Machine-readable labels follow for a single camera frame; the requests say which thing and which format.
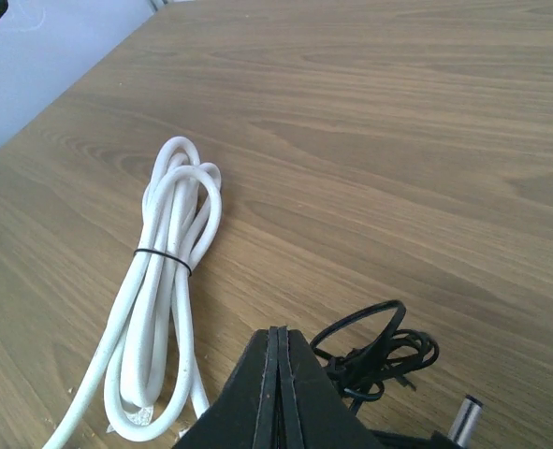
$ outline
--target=white cable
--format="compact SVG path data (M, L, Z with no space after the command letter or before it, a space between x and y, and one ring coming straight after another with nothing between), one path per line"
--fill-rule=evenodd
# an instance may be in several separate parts
M171 138L153 166L143 195L139 248L180 258L195 269L210 247L222 214L220 171L199 161L187 138ZM196 210L198 188L207 191ZM95 395L106 372L104 402L110 424L124 438L146 442L164 433L191 397L197 417L209 407L193 348L188 270L151 253L136 253L108 323L72 404L44 449L64 447ZM179 344L174 393L164 412L148 426L133 424L125 412L153 405L164 382L170 310Z

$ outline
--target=coiled black cord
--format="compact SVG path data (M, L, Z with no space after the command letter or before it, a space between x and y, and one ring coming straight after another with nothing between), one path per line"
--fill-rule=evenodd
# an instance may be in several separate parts
M345 356L334 356L317 347L326 338L352 323L390 310L395 310L393 317L369 345L353 349ZM438 358L438 343L426 332L399 329L405 312L405 306L399 300L375 304L328 326L310 342L313 353L327 361L324 370L341 397L353 399L349 407L352 413L357 414L363 402L381 398L385 393L384 381L388 379L396 379L403 386L409 385L415 389L405 375L429 367ZM401 348L409 348L415 352L394 356ZM378 390L371 393L374 386Z

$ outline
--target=wood grain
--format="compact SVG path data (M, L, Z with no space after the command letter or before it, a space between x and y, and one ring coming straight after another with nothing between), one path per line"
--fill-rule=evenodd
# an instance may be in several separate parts
M553 447L546 0L201 1L136 31L0 151L0 447L40 446L65 412L173 135L225 180L192 278L211 398L254 329L310 338L400 298L442 356L367 425L446 430L469 392L486 403L473 447ZM71 444L135 447L106 425L99 393Z

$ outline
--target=white wall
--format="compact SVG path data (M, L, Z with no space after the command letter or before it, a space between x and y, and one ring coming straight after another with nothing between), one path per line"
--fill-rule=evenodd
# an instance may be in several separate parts
M0 20L0 146L152 13L148 0L9 0Z

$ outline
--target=table surface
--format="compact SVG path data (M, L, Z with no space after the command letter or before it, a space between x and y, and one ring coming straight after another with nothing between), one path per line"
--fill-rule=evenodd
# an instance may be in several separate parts
M486 403L473 447L553 447L541 0L195 2L136 31L0 151L0 447L38 447L63 416L173 135L224 175L222 226L192 278L211 398L255 329L310 338L400 298L442 355L411 375L416 392L390 383L364 423L426 436L471 393ZM68 447L135 447L106 425L99 391Z

